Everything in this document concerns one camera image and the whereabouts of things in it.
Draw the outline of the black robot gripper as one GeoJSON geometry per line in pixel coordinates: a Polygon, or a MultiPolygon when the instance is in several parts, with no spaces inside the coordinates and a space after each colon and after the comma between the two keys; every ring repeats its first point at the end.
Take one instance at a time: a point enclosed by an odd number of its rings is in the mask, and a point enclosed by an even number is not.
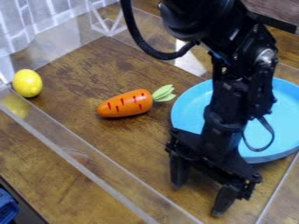
{"type": "Polygon", "coordinates": [[[190,167],[195,167],[225,186],[219,189],[211,215],[219,218],[230,209],[235,200],[249,200],[255,185],[262,182],[262,175],[241,156],[237,149],[222,160],[211,157],[213,152],[203,153],[202,135],[173,128],[171,141],[166,144],[170,154],[170,171],[173,187],[179,189],[189,180],[190,167]]]}

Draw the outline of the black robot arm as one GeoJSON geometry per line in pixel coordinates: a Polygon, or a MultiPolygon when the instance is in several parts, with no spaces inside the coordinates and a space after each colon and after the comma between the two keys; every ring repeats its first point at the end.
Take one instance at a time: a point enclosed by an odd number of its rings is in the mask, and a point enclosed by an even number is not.
{"type": "Polygon", "coordinates": [[[177,187],[186,183],[191,167],[222,183],[211,210],[219,217],[235,200],[250,198],[262,182],[262,175],[239,155],[239,142],[250,120],[273,129],[265,115],[277,102],[277,41],[241,0],[163,0],[161,11],[170,33],[210,49],[213,97],[202,132],[174,128],[166,150],[177,187]]]}

